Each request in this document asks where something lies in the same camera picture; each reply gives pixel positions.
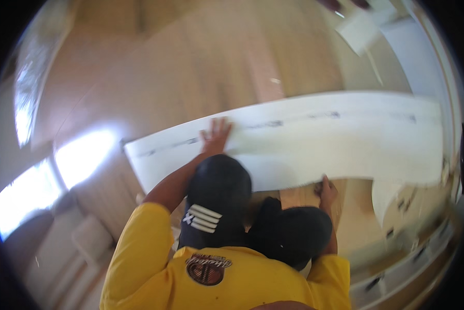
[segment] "man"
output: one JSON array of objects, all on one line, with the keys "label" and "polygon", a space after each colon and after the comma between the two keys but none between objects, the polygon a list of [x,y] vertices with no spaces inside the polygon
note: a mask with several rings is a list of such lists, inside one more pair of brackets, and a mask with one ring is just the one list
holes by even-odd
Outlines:
[{"label": "man", "polygon": [[[129,219],[107,271],[100,309],[348,309],[349,263],[337,256],[323,178],[320,208],[282,210],[267,198],[248,232],[246,170],[223,154],[231,124],[212,120],[201,153],[149,192]],[[187,195],[179,250],[170,213]],[[312,259],[307,279],[297,270]]]}]

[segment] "white stripes on cap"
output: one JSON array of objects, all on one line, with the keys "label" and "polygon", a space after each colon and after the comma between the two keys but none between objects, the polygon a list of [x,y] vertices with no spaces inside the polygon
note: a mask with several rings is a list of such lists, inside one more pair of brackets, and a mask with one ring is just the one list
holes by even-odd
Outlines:
[{"label": "white stripes on cap", "polygon": [[222,214],[210,209],[193,204],[182,220],[188,225],[207,233],[214,233]]}]

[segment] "yellow shirt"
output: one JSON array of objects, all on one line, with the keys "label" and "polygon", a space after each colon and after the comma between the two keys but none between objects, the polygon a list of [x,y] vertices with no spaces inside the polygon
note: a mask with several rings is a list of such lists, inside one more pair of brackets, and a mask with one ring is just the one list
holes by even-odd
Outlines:
[{"label": "yellow shirt", "polygon": [[299,301],[317,310],[349,309],[349,262],[318,258],[309,276],[239,246],[183,247],[168,262],[170,214],[159,204],[137,207],[108,268],[100,309],[251,309]]}]

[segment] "window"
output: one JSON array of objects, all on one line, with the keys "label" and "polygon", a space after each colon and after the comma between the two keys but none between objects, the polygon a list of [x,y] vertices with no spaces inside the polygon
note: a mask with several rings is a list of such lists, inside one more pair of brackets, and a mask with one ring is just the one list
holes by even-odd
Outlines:
[{"label": "window", "polygon": [[[65,186],[89,177],[105,159],[114,142],[108,131],[89,133],[61,147],[55,162],[49,158],[26,170],[0,192],[0,236],[5,240],[32,211],[49,208]],[[56,164],[62,180],[52,165]]]},{"label": "window", "polygon": [[0,192],[0,236],[5,240],[21,221],[37,209],[49,208],[62,189],[49,159],[32,166]]}]

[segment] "shirt logo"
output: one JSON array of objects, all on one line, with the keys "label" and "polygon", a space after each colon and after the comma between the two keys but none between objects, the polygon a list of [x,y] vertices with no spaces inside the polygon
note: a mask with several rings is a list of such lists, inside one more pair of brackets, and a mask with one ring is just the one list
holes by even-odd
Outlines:
[{"label": "shirt logo", "polygon": [[212,234],[215,232],[220,218],[222,218],[222,214],[193,204],[182,221],[200,231]]},{"label": "shirt logo", "polygon": [[222,282],[225,268],[232,261],[225,257],[194,253],[186,260],[186,271],[192,280],[206,286]]}]

